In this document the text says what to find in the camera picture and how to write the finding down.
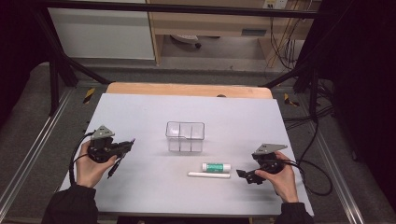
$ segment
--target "transparent box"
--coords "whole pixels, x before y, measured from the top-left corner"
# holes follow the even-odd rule
[[[205,125],[202,122],[169,121],[166,124],[166,138],[170,151],[202,151]]]

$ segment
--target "white tabletop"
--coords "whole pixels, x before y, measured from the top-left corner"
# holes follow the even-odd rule
[[[171,152],[168,121],[205,124],[202,152]],[[269,181],[248,184],[235,169],[257,169],[253,153],[262,143],[288,145],[282,152],[295,161],[276,100],[201,96],[105,93],[87,132],[105,125],[114,142],[135,138],[116,173],[95,187],[100,212],[147,216],[260,217],[280,214],[281,199]],[[231,178],[189,177],[203,162],[232,166]],[[299,199],[313,216],[300,173]],[[68,176],[61,189],[69,187]]]

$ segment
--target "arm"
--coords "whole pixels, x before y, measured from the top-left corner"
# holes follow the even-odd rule
[[[87,154],[90,142],[82,144],[79,156]],[[96,224],[98,209],[94,200],[96,190],[93,188],[102,178],[103,173],[111,167],[116,156],[108,162],[96,163],[88,156],[77,160],[77,183],[69,189],[55,193],[46,212],[42,224]]]
[[[277,151],[276,156],[281,160],[289,160],[283,153]],[[282,198],[282,213],[277,217],[277,224],[284,223],[314,223],[314,219],[305,210],[305,205],[299,203],[294,172],[290,165],[285,165],[283,170],[275,175],[262,170],[255,174],[268,179],[274,186],[276,193]]]

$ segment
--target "white pen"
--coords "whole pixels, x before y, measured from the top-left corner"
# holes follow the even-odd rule
[[[189,172],[188,176],[197,177],[212,177],[212,178],[230,178],[230,174],[213,174],[213,173],[203,173],[203,172]]]

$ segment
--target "yellow and black tape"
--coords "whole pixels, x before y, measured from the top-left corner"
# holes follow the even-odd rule
[[[294,106],[300,106],[298,102],[293,102],[289,99],[289,96],[287,93],[285,93],[285,104],[286,105],[294,105]]]
[[[84,101],[82,102],[83,104],[87,104],[90,102],[91,97],[93,96],[93,93],[95,92],[95,88],[90,88],[87,91],[87,94],[85,95]]]

